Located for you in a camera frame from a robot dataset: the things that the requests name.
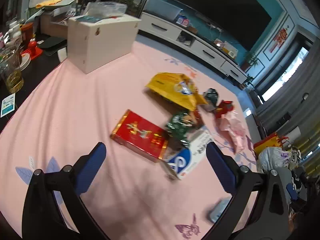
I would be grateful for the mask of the white blue paper box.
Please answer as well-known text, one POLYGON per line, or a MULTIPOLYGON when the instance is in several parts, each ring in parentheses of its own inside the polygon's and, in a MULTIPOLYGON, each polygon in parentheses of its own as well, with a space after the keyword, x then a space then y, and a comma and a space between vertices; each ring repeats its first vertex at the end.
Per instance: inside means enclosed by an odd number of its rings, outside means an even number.
POLYGON ((164 154, 161 167, 170 181, 185 178, 205 157, 207 145, 214 141, 206 126, 191 132, 188 139, 189 148, 180 147, 178 141, 174 139, 169 140, 169 147, 164 154))

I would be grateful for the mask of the red wrapper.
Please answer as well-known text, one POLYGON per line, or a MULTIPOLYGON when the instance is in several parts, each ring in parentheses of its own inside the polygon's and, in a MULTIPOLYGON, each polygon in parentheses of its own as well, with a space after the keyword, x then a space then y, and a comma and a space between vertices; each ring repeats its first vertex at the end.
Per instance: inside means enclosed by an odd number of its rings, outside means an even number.
POLYGON ((214 110, 215 118, 219 119, 223 115, 227 114, 228 112, 233 111, 233 109, 234 109, 233 101, 222 100, 214 110))

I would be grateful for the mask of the red cigarette carton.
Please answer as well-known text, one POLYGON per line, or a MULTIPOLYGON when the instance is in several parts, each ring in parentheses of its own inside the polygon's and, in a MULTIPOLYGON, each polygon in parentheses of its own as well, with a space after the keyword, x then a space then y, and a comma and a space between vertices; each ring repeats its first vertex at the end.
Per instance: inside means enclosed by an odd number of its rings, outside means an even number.
POLYGON ((121 117, 110 137, 153 162, 163 159, 169 140, 167 131, 129 109, 121 117))

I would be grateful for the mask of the green snack wrapper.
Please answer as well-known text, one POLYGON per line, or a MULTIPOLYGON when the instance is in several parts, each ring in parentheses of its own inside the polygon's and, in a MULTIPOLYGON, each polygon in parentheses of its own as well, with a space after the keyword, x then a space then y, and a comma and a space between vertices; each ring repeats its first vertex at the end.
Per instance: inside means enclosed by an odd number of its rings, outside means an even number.
POLYGON ((201 113, 196 109, 194 111, 181 111, 174 114, 166 123, 165 130, 170 137, 179 141, 183 147, 189 148, 188 133, 200 129, 203 125, 201 113))

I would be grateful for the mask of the yellow snack bag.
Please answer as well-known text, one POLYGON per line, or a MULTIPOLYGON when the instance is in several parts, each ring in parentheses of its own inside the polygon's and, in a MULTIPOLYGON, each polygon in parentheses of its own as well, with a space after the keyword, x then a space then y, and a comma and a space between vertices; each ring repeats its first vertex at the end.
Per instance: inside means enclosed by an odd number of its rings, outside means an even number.
POLYGON ((190 111, 198 105, 208 102, 199 94, 198 88, 191 78, 180 73, 158 73, 146 87, 165 99, 190 111))

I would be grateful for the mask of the dark green wrapper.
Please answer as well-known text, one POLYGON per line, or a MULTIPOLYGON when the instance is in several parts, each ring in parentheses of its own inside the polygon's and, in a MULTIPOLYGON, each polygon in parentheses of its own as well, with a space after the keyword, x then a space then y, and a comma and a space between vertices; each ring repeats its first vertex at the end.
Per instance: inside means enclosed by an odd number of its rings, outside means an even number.
POLYGON ((207 104, 202 105, 202 107, 207 111, 207 112, 212 112, 216 109, 217 107, 217 101, 219 98, 219 94, 217 91, 213 88, 209 88, 207 91, 205 91, 203 94, 204 99, 206 100, 207 104))

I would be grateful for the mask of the white plastic bag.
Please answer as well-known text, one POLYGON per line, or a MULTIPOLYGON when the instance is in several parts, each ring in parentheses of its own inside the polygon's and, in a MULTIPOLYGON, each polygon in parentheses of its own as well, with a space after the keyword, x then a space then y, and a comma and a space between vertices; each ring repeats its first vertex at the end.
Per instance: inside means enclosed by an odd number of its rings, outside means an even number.
POLYGON ((288 168, 292 159, 292 153, 279 147, 267 147, 258 156, 257 171, 268 173, 276 168, 288 168))

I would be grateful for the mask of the pink plastic wrapper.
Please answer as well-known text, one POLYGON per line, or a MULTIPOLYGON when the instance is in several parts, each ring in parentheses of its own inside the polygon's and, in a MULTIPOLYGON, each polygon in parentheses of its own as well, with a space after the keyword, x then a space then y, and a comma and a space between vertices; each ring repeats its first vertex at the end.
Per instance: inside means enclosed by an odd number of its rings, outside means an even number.
POLYGON ((226 132, 231 138, 234 153, 240 153, 246 146, 246 130, 238 118, 236 111, 222 114, 216 119, 217 126, 221 132, 226 132))

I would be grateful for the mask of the small potted plant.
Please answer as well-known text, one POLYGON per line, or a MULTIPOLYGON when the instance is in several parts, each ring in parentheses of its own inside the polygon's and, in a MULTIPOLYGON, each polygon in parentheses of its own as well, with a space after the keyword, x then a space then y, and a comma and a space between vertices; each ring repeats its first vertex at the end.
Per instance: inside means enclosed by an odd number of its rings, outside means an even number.
POLYGON ((243 83, 243 85, 247 88, 249 86, 251 86, 252 88, 254 88, 254 85, 253 85, 253 80, 254 80, 254 77, 248 75, 243 83))

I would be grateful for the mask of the plastic cup with drink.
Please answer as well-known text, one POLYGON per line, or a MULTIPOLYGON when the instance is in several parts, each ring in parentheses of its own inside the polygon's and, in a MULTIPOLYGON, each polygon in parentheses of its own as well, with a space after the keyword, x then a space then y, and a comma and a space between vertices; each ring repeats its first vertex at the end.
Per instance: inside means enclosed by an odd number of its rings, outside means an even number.
POLYGON ((24 85, 20 64, 18 46, 10 46, 1 51, 1 78, 10 94, 17 93, 24 85))

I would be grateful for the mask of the pink patterned tablecloth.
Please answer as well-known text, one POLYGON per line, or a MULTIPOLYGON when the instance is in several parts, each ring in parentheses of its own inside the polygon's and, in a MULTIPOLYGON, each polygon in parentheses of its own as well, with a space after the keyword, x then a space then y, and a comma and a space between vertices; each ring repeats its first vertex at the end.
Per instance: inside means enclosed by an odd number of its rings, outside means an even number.
POLYGON ((159 72, 183 73, 200 92, 214 88, 234 102, 245 122, 245 92, 161 44, 141 40, 132 52, 84 74, 70 61, 57 66, 21 103, 1 129, 1 213, 22 232, 22 213, 33 171, 57 171, 102 142, 107 156, 82 195, 111 239, 201 239, 212 227, 207 212, 227 194, 207 159, 185 178, 171 181, 163 166, 116 143, 110 135, 130 109, 157 126, 175 106, 148 92, 159 72))

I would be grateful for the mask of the tall potted plant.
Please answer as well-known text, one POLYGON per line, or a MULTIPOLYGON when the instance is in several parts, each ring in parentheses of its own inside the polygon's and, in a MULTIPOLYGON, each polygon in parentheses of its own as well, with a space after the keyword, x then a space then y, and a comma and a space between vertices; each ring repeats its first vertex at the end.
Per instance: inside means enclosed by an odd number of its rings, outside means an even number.
POLYGON ((259 59, 254 53, 247 51, 245 53, 245 59, 241 65, 241 69, 246 72, 249 68, 257 66, 259 59))

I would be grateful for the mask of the white TV cabinet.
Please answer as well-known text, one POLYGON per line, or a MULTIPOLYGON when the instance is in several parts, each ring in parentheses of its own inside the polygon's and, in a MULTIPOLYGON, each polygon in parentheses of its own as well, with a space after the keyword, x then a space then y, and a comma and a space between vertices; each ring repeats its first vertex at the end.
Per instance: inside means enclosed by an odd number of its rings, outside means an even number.
POLYGON ((139 30, 142 33, 183 49, 240 84, 247 80, 247 75, 227 54, 187 29, 147 12, 143 12, 140 19, 139 30))

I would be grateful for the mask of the white wooden box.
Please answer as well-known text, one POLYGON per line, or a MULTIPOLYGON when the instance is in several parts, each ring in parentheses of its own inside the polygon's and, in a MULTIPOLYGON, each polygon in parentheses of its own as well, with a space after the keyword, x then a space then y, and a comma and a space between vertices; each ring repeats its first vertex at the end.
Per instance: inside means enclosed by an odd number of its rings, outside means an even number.
POLYGON ((124 14, 96 23, 68 20, 67 59, 88 74, 131 53, 141 19, 124 14))

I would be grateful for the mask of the large black television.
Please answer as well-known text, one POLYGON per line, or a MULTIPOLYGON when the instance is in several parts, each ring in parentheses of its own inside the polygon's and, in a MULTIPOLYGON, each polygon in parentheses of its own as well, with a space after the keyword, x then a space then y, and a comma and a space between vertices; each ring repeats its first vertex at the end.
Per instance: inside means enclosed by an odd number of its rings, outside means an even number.
POLYGON ((257 0, 175 0, 216 23, 246 50, 252 49, 271 21, 257 0))

